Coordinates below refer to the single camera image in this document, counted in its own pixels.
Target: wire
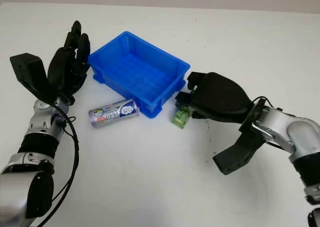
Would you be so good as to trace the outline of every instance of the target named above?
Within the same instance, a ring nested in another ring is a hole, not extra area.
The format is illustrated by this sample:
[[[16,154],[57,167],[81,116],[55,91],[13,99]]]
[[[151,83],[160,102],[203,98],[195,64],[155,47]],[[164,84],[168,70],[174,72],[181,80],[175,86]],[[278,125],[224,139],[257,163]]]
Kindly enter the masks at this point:
[[[278,145],[278,144],[276,144],[276,143],[271,143],[271,142],[269,142],[269,141],[267,141],[267,142],[265,142],[265,143],[268,144],[268,145],[270,145],[270,146],[276,147],[276,148],[284,151],[284,149],[283,149],[280,145]]]
[[[77,118],[76,118],[75,116],[71,116],[71,117],[69,117],[69,119],[70,119],[70,121],[71,121],[71,123],[72,123],[72,122],[74,122]],[[63,131],[64,131],[68,136],[70,136],[70,137],[72,138],[73,135],[70,134],[68,131],[66,131],[66,127],[67,127],[66,124],[67,124],[67,121],[64,120],[64,121],[62,122]]]
[[[56,200],[56,198],[59,197],[59,195],[62,193],[62,191],[64,191],[64,189],[67,187],[67,185],[69,184],[69,180],[65,183],[64,187],[59,191],[59,193],[57,193],[55,195],[55,197],[52,199],[52,202]]]
[[[67,181],[65,186],[62,188],[62,190],[60,190],[60,192],[53,198],[53,200],[55,200],[64,190],[61,198],[59,199],[58,203],[55,205],[53,210],[47,215],[47,217],[37,227],[44,226],[51,219],[51,217],[56,213],[56,211],[59,209],[59,207],[61,206],[62,202],[65,200],[65,198],[70,190],[72,182],[75,178],[76,170],[79,165],[79,141],[78,141],[78,136],[77,136],[75,127],[72,124],[72,122],[75,121],[75,119],[73,121],[71,121],[70,118],[66,115],[66,113],[61,108],[56,106],[55,104],[49,103],[49,102],[45,102],[45,103],[47,103],[48,105],[55,108],[64,117],[65,121],[69,124],[71,132],[72,132],[72,134],[69,134],[69,135],[71,136],[71,138],[73,139],[73,142],[74,142],[74,159],[73,159],[73,167],[72,167],[72,171],[71,171],[71,175],[70,175],[69,180]]]
[[[267,97],[265,97],[265,96],[259,96],[259,97],[255,98],[252,102],[257,101],[258,99],[265,99],[265,100],[268,102],[268,104],[269,104],[272,108],[274,108],[274,106],[271,104],[271,102],[269,101],[269,99],[268,99]]]
[[[69,120],[71,121],[71,123],[74,122],[76,119],[77,119],[77,118],[76,118],[75,116],[70,116],[70,117],[69,117]],[[72,134],[70,134],[68,131],[66,131],[66,126],[65,126],[65,125],[63,126],[63,131],[64,131],[68,136],[73,137]],[[67,187],[68,184],[69,184],[69,179],[68,179],[68,181],[65,183],[65,185],[63,186],[63,188],[62,188],[62,189],[55,195],[55,197],[52,199],[52,202],[55,201],[55,200],[59,197],[59,195],[61,195],[62,191],[64,191],[64,189]]]

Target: silver cylinder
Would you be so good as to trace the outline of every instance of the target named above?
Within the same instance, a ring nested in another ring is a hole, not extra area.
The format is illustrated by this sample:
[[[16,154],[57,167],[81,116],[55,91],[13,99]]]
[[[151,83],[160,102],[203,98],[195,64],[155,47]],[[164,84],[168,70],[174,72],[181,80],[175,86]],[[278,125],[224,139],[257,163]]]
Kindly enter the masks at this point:
[[[133,99],[126,99],[91,109],[88,113],[92,126],[98,128],[139,116],[139,108]]]

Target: white tabletop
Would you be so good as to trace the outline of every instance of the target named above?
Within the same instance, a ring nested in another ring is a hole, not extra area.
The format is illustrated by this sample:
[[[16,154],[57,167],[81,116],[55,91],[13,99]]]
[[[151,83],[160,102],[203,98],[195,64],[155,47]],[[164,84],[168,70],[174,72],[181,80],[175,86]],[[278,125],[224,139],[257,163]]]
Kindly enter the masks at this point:
[[[253,99],[320,123],[320,15],[267,11],[3,3],[0,6],[0,169],[17,152],[35,97],[18,83],[9,57],[28,52],[47,68],[74,20],[95,51],[130,31],[191,65],[217,72]],[[289,154],[264,145],[248,165],[223,175],[212,161],[232,145],[239,125],[191,119],[171,123],[175,95],[154,119],[144,115],[100,129],[88,110],[123,97],[88,71],[69,111],[80,145],[71,191],[48,227],[307,226],[304,198]],[[67,181],[73,142],[55,156],[55,191]]]

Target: green terminal block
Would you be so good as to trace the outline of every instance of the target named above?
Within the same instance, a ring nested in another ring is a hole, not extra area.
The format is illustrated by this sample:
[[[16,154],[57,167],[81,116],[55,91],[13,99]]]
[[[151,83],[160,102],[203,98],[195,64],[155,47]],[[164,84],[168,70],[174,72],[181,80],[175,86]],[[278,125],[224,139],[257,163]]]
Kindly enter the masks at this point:
[[[180,129],[183,129],[188,122],[190,116],[194,110],[191,107],[181,107],[173,117],[172,123],[176,126],[178,126]]]

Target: blue plastic bin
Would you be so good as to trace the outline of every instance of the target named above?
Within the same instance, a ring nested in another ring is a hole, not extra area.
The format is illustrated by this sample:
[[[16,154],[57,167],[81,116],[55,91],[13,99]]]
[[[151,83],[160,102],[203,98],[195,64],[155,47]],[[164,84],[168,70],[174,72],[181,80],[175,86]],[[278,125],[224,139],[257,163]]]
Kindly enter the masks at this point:
[[[154,118],[162,105],[185,85],[190,65],[138,36],[123,32],[89,56],[93,78]]]

